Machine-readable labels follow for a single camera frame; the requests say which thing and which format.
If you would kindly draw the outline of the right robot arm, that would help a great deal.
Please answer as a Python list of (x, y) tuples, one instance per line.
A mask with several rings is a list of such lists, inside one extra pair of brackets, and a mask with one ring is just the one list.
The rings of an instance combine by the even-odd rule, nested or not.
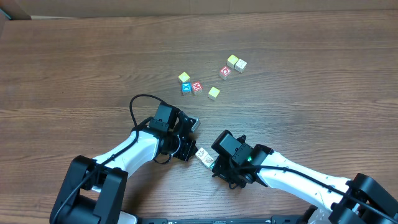
[(372, 177), (334, 177), (296, 164), (246, 137), (223, 131), (212, 144), (218, 153), (213, 175), (231, 189), (257, 182), (311, 204), (302, 223), (397, 223), (397, 200)]

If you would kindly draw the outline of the white leaf block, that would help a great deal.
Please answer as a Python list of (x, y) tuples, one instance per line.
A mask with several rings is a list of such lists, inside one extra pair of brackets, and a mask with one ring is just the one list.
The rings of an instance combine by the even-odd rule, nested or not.
[(215, 163), (215, 160), (209, 154), (207, 154), (201, 161), (208, 169), (212, 169)]

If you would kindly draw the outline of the white ladybug block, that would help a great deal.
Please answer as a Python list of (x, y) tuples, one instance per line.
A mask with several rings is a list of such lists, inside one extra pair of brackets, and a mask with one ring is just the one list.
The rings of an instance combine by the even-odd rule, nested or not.
[(208, 152), (203, 148), (199, 148), (199, 150), (195, 153), (196, 158), (199, 160), (204, 160), (204, 158), (208, 155)]

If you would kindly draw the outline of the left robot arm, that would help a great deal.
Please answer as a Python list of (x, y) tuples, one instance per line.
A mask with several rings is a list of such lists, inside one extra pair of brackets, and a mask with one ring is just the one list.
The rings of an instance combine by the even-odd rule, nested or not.
[(72, 160), (54, 203), (49, 222), (137, 224), (122, 210), (128, 178), (162, 154), (188, 161), (197, 152), (192, 137), (200, 120), (160, 103), (155, 116), (132, 128), (129, 137), (109, 152)]

